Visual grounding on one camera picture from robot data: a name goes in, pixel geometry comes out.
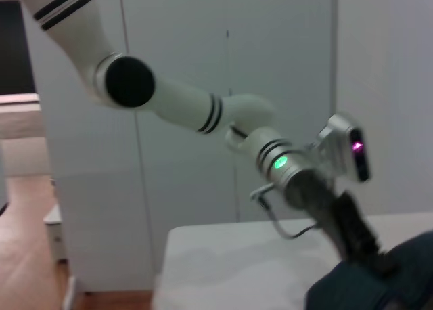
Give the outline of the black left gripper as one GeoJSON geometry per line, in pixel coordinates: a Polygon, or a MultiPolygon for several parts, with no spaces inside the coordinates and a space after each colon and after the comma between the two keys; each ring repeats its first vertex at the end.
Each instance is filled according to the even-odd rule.
{"type": "Polygon", "coordinates": [[[287,183],[287,204],[308,214],[343,259],[377,276],[390,276],[398,271],[397,261],[380,250],[375,234],[350,193],[343,192],[336,198],[318,175],[301,171],[287,183]]]}

